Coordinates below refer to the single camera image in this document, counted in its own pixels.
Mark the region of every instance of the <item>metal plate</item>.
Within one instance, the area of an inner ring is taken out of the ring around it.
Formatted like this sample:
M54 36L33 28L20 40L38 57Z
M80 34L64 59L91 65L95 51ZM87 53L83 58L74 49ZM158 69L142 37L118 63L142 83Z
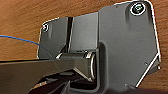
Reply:
M141 15L130 11L136 3L145 5ZM100 64L106 66L107 89L121 92L126 84L138 86L159 57L152 12L147 1L115 4L99 11L99 38L106 56Z

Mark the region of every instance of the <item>silver metal surface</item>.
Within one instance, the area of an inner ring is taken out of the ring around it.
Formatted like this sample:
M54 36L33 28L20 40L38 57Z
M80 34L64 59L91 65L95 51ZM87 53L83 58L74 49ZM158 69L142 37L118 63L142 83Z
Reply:
M70 60L44 60L0 63L1 94L28 94L31 88L43 77L75 70L89 81L92 58Z

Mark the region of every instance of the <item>screw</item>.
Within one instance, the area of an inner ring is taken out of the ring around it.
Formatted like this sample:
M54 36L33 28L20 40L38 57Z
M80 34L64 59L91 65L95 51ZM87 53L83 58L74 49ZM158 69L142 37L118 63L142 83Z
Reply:
M131 12L133 15L141 15L144 11L145 5L142 3L136 3L131 8Z
M145 64L146 66L148 65L148 63L147 63L147 62L145 62L144 64Z
M42 30L43 30L44 32L47 32L47 31L48 31L48 24L43 24L43 25L42 25Z

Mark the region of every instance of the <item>cable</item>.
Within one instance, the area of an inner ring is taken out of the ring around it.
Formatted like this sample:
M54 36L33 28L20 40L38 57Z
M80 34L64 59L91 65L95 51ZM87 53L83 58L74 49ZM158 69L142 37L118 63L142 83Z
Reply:
M47 51L47 53L50 55L51 58L53 58L53 56L51 55L51 53L43 46L41 46L40 44L30 41L30 40L26 40L26 39L21 39L21 38L17 38L17 37L12 37L12 36L7 36L7 35L0 35L0 37L4 37L4 38L11 38L11 39L17 39L17 40L21 40L21 41L25 41L25 42L29 42L29 43L33 43L38 45L39 47L43 48L44 50Z

